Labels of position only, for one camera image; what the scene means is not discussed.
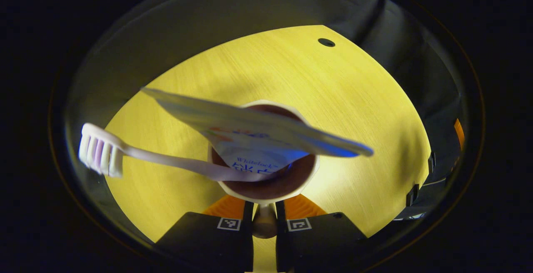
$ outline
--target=cup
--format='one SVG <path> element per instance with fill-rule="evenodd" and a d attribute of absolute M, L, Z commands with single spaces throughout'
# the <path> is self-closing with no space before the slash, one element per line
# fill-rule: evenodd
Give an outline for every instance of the cup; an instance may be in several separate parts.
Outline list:
<path fill-rule="evenodd" d="M 301 113 L 299 113 L 299 111 L 291 106 L 280 103 L 268 100 L 257 100 L 240 107 L 283 115 L 284 117 L 309 125 L 308 121 L 301 115 Z M 228 167 L 211 145 L 208 146 L 207 151 L 208 161 Z M 278 172 L 273 173 L 278 176 L 270 180 L 259 182 L 219 181 L 219 185 L 226 193 L 228 193 L 228 195 L 239 199 L 258 203 L 260 205 L 276 203 L 300 194 L 313 178 L 319 165 L 320 161 L 318 155 L 307 155 L 297 159 L 285 168 L 280 169 Z"/>

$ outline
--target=toothbrush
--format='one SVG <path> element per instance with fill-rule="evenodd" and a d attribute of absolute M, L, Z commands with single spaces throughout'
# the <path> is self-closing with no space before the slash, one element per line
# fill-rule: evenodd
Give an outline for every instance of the toothbrush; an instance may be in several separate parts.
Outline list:
<path fill-rule="evenodd" d="M 235 169 L 215 165 L 207 161 L 162 155 L 135 148 L 126 144 L 112 133 L 85 123 L 82 128 L 82 140 L 78 157 L 87 168 L 110 177 L 122 177 L 122 157 L 127 155 L 136 159 L 171 165 L 207 176 L 212 180 L 222 181 L 261 181 L 274 178 L 276 174 L 257 174 L 240 172 Z"/>

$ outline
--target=yellow wooden surface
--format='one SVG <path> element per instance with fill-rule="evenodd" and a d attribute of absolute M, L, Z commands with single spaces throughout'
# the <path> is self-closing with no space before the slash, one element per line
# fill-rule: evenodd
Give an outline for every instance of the yellow wooden surface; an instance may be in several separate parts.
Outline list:
<path fill-rule="evenodd" d="M 232 105 L 259 99 L 291 105 L 314 127 L 372 147 L 369 158 L 321 157 L 302 192 L 328 213 L 344 212 L 366 236 L 395 218 L 413 184 L 428 175 L 430 144 L 407 95 L 373 58 L 325 26 L 235 39 L 178 64 L 148 87 Z M 133 146 L 207 159 L 207 140 L 143 93 L 106 129 Z M 201 213 L 224 195 L 217 182 L 196 173 L 129 157 L 124 177 L 107 182 L 120 208 L 153 241 L 185 212 Z M 274 243 L 254 239 L 255 272 L 275 271 Z"/>

